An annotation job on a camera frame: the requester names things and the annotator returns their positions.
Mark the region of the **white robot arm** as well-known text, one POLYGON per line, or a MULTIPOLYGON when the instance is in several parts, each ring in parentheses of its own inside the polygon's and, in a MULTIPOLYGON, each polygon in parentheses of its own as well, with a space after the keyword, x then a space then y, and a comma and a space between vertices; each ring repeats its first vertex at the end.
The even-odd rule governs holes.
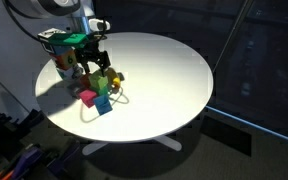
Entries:
POLYGON ((93 0, 1 0, 4 8, 19 29, 33 40, 42 44, 44 50, 56 54, 55 47, 75 48, 77 62, 86 73, 89 62, 94 62, 101 75, 111 65, 106 51, 99 50, 99 42, 105 38, 111 25, 104 18, 97 19, 93 0), (14 13, 27 19, 67 17, 70 33, 58 29, 32 35, 14 16, 14 13))

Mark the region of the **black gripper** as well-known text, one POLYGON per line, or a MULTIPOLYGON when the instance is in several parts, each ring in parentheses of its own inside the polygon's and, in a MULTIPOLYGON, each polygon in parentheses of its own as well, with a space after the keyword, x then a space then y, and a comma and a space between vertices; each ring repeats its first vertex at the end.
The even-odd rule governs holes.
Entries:
POLYGON ((83 48, 76 48, 74 52, 77 62, 83 66, 86 74, 90 73, 88 62, 93 62, 100 67, 101 76, 105 76, 110 60, 106 51, 99 50, 98 41, 86 43, 83 48))

